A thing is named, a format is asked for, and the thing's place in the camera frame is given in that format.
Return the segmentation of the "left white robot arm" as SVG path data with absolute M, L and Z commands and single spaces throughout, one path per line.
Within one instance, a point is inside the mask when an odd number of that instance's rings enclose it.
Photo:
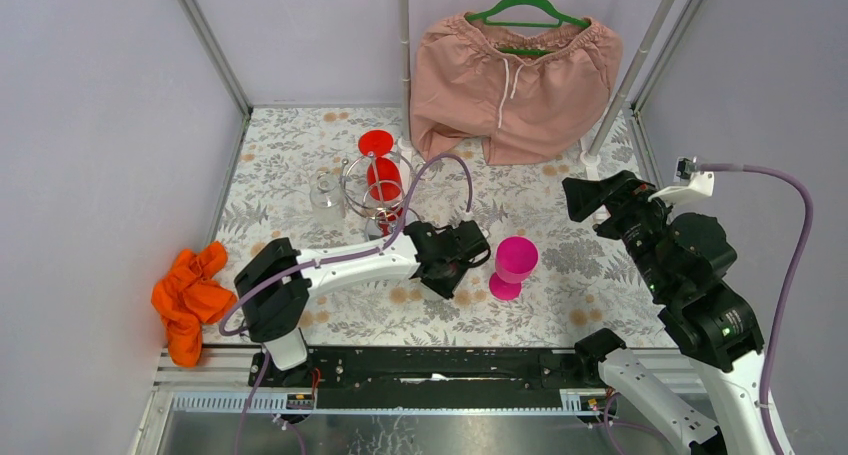
M 252 342 L 270 354 L 272 373 L 288 386 L 309 376 L 299 321 L 312 297 L 372 282 L 418 280 L 452 299 L 465 274 L 486 263 L 491 246 L 474 221 L 436 227 L 415 221 L 356 245 L 297 250 L 287 238 L 268 243 L 235 277 L 237 307 Z

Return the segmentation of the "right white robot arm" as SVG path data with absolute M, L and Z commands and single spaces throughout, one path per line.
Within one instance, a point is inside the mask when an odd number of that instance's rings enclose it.
M 622 171 L 603 180 L 566 178 L 571 220 L 599 210 L 598 236 L 623 243 L 666 333 L 699 376 L 714 413 L 705 416 L 652 374 L 612 331 L 580 340 L 575 377 L 628 400 L 681 454 L 788 454 L 791 443 L 766 382 L 768 355 L 757 317 L 726 282 L 736 251 L 718 220 L 673 216 L 673 207 L 711 196 L 710 171 L 686 172 L 663 189 Z

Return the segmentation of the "pink plastic wine glass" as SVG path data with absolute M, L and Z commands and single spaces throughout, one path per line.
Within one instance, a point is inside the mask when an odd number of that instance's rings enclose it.
M 523 283 L 530 277 L 539 262 L 535 243 L 525 237 L 504 239 L 495 253 L 494 273 L 489 279 L 489 290 L 498 300 L 511 301 L 519 297 Z

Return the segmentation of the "chrome wire glass rack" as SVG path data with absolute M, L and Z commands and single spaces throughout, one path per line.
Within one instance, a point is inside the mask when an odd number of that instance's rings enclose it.
M 420 220 L 412 208 L 404 208 L 409 198 L 413 164 L 398 151 L 378 157 L 367 155 L 341 161 L 339 186 L 348 209 L 361 217 L 366 241 L 387 237 L 397 223 Z

